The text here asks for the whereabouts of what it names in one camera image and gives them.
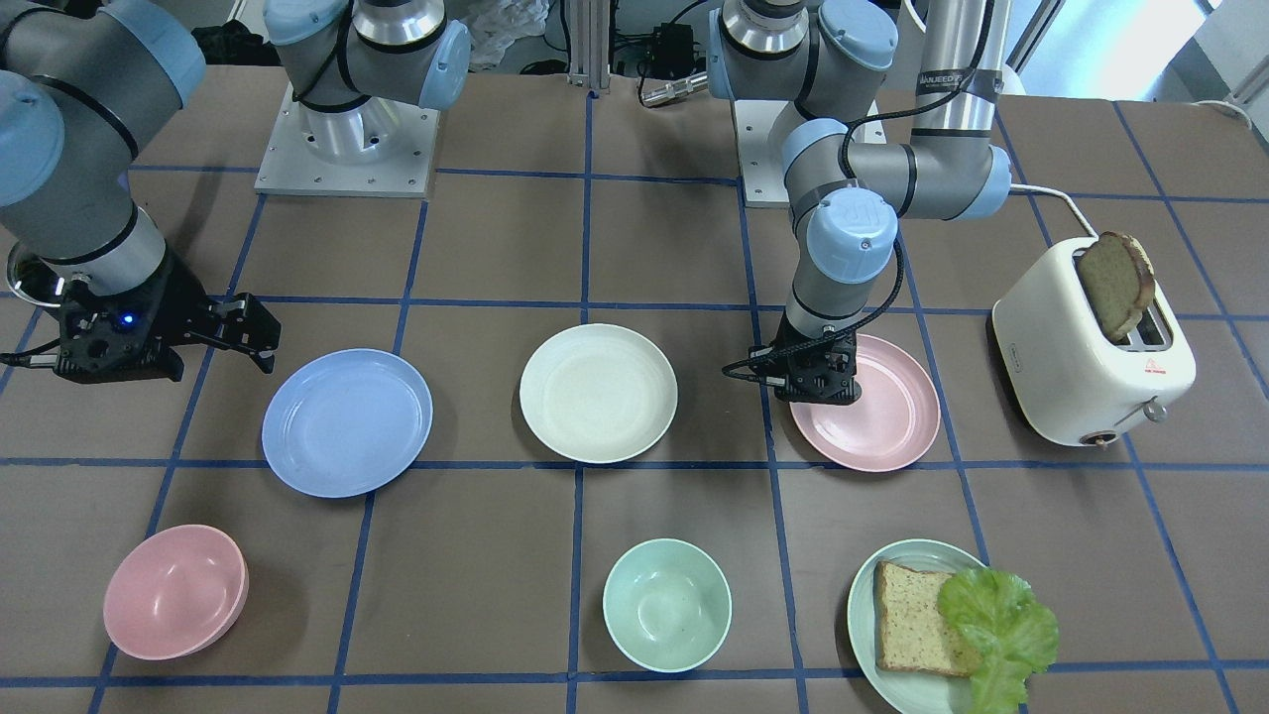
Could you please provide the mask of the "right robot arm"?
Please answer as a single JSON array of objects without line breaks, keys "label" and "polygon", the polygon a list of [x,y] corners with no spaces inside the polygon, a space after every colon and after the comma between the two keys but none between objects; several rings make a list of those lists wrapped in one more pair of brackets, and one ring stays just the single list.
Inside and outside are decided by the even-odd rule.
[{"label": "right robot arm", "polygon": [[[387,104],[445,110],[464,86],[471,33],[442,1],[268,1],[261,15],[329,164],[385,150]],[[251,294],[209,297],[123,183],[206,71],[192,30],[150,1],[89,18],[3,4],[3,226],[62,288],[58,339],[4,365],[77,384],[180,380],[176,347],[203,344],[273,372],[280,321]]]}]

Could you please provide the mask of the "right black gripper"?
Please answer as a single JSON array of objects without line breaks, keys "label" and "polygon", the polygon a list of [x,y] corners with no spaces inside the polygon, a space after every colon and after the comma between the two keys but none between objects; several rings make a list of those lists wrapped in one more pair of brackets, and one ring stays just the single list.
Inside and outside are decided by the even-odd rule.
[{"label": "right black gripper", "polygon": [[77,384],[127,383],[184,375],[176,345],[207,342],[246,354],[274,372],[280,321],[249,293],[218,302],[184,259],[168,250],[140,287],[96,297],[81,285],[58,308],[55,374]]}]

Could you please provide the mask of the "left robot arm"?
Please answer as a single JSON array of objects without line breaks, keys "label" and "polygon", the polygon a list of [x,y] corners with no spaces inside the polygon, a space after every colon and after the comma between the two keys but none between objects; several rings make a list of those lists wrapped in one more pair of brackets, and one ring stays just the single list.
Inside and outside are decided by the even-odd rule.
[{"label": "left robot arm", "polygon": [[726,1],[711,14],[709,91],[783,100],[780,183],[799,257],[775,337],[725,375],[786,402],[851,405],[857,334],[876,279],[901,257],[900,221],[992,216],[1011,167],[989,140],[1003,86],[1008,1],[934,1],[914,89],[910,140],[863,142],[900,41],[871,1]]}]

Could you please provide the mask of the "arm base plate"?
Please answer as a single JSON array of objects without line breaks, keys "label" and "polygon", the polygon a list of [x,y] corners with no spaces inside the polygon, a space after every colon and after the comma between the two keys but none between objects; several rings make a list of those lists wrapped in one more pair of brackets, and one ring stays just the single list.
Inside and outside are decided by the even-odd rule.
[{"label": "arm base plate", "polygon": [[343,113],[283,95],[255,189],[299,197],[425,199],[443,113],[371,98]]},{"label": "arm base plate", "polygon": [[808,120],[791,101],[739,100],[733,107],[733,126],[739,164],[742,169],[745,204],[755,208],[786,208],[786,140],[793,137],[796,157],[819,164],[838,164],[845,137],[838,134],[838,120]]}]

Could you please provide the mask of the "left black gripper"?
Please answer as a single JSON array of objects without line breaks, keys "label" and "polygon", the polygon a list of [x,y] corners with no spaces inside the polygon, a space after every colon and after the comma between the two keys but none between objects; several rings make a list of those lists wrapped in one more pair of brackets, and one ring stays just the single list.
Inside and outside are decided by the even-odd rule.
[{"label": "left black gripper", "polygon": [[825,328],[817,337],[780,320],[775,339],[758,347],[758,378],[787,403],[850,406],[860,399],[858,335]]}]

